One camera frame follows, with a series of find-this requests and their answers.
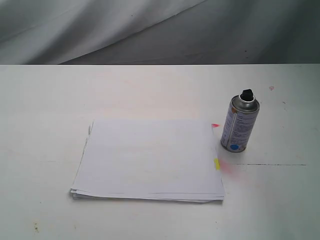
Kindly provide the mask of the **white spray paint can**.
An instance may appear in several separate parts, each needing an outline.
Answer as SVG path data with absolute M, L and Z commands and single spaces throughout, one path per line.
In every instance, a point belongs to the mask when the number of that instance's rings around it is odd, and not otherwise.
M 260 103 L 251 89 L 243 90 L 230 100 L 220 139 L 227 151 L 241 153 L 246 149 L 259 110 Z

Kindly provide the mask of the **white paper stack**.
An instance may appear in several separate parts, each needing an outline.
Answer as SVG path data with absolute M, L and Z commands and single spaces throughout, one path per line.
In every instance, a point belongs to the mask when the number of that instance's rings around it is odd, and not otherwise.
M 211 122 L 95 120 L 70 194 L 78 199 L 222 201 Z

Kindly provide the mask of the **grey fabric backdrop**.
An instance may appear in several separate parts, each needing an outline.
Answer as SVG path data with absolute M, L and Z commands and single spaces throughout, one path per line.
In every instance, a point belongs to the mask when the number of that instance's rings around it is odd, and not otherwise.
M 315 64 L 317 0 L 3 0 L 3 65 Z

